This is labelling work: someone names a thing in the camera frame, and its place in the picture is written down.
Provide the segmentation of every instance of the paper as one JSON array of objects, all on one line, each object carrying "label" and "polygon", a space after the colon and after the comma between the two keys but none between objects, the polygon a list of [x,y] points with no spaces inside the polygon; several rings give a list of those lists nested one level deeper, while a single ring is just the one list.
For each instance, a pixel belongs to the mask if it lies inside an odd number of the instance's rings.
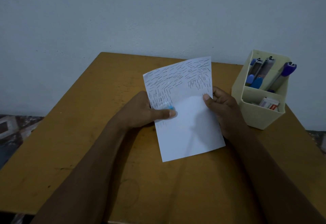
[{"label": "paper", "polygon": [[202,57],[155,69],[143,75],[154,109],[175,107],[177,116],[155,121],[162,161],[224,147],[214,113],[202,96],[213,97],[211,57]]}]

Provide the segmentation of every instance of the person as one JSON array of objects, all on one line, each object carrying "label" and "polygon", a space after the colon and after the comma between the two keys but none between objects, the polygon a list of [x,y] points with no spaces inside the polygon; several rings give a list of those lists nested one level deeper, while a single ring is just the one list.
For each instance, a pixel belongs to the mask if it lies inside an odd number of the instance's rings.
[{"label": "person", "polygon": [[[203,101],[216,114],[223,136],[237,151],[268,223],[326,223],[250,131],[233,97],[213,87],[213,99],[204,94]],[[174,110],[151,109],[147,93],[136,94],[107,123],[90,150],[31,223],[100,223],[112,165],[127,131],[175,114]]]}]

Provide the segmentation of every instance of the forearm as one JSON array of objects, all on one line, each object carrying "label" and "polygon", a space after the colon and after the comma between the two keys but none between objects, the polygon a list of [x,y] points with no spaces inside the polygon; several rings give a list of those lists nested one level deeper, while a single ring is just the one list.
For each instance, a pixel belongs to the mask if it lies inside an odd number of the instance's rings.
[{"label": "forearm", "polygon": [[269,223],[325,223],[249,129],[230,142],[246,168]]},{"label": "forearm", "polygon": [[125,133],[116,119],[111,119],[32,223],[100,223],[112,165]]}]

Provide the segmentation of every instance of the wooden table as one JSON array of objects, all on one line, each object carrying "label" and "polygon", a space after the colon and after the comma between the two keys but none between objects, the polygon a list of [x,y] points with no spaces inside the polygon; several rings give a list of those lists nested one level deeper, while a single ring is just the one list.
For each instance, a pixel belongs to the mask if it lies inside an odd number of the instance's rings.
[{"label": "wooden table", "polygon": [[[179,59],[100,53],[0,171],[0,210],[35,214],[137,92],[142,75]],[[241,65],[212,64],[227,92]],[[326,160],[291,110],[266,130],[264,146],[326,216]],[[155,127],[128,134],[119,150],[105,220],[123,223],[261,223],[250,181],[230,144],[162,163]]]}]

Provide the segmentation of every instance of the desk organizer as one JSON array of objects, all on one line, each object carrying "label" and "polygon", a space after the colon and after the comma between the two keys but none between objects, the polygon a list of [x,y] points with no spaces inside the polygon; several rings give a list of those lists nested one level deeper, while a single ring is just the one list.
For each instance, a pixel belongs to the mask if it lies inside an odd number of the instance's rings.
[{"label": "desk organizer", "polygon": [[[261,87],[256,89],[245,86],[250,62],[252,59],[260,57],[262,60],[265,60],[270,56],[275,59],[275,63],[264,78]],[[236,99],[240,107],[243,118],[247,125],[263,130],[285,113],[285,98],[287,94],[288,78],[275,93],[267,92],[263,89],[265,89],[268,84],[274,79],[278,73],[278,70],[282,68],[286,62],[290,61],[291,60],[289,57],[282,55],[259,50],[251,51],[248,59],[243,65],[242,70],[240,71],[237,79],[232,86],[231,92],[231,95]],[[265,97],[273,98],[280,102],[278,105],[278,111],[257,106]]]}]

